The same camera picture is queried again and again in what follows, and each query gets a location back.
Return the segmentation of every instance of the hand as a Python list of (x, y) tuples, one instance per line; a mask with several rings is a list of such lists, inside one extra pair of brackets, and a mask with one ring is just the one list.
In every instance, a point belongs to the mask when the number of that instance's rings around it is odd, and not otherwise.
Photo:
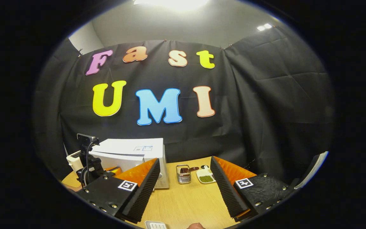
[(205, 229), (200, 223), (193, 223), (187, 229)]

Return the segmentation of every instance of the small plate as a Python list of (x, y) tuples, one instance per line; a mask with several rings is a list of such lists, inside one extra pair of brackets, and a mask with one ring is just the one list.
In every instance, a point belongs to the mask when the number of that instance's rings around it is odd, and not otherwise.
[[(214, 180), (214, 178), (212, 176), (213, 173), (211, 172), (211, 169), (207, 165), (204, 167), (204, 169), (198, 170), (196, 172), (196, 174), (197, 174), (197, 178), (199, 179), (200, 183), (209, 184), (209, 183), (215, 182), (215, 180)], [(210, 176), (213, 181), (210, 181), (210, 182), (203, 182), (203, 181), (201, 181), (200, 180), (200, 177), (204, 177), (204, 176)]]

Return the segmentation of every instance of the metal utensil holder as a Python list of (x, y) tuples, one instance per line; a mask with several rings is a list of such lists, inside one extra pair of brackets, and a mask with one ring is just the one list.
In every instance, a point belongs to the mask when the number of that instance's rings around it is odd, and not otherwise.
[(176, 165), (176, 175), (177, 175), (177, 181), (179, 184), (188, 184), (192, 181), (192, 174), (187, 173), (180, 173), (181, 168), (187, 168), (187, 170), (190, 169), (189, 165)]

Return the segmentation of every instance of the ceiling light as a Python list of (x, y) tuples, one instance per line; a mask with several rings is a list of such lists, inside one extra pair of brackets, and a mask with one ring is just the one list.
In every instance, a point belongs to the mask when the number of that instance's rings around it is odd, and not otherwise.
[(174, 10), (193, 10), (205, 5), (208, 1), (209, 0), (135, 0), (133, 4), (164, 6)]

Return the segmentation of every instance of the wooden table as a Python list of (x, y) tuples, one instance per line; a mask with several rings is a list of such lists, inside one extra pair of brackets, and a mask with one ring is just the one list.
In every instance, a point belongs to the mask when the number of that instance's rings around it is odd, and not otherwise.
[[(141, 222), (136, 225), (145, 227), (145, 221), (160, 221), (168, 229), (187, 229), (192, 223), (201, 223), (207, 229), (226, 228), (236, 224), (222, 200), (217, 183), (202, 184), (195, 172), (189, 184), (179, 184), (176, 178), (176, 165), (188, 164), (190, 167), (208, 165), (211, 157), (167, 164), (169, 175), (168, 189), (155, 189), (146, 206)], [(62, 181), (73, 190), (81, 189), (72, 172)]]

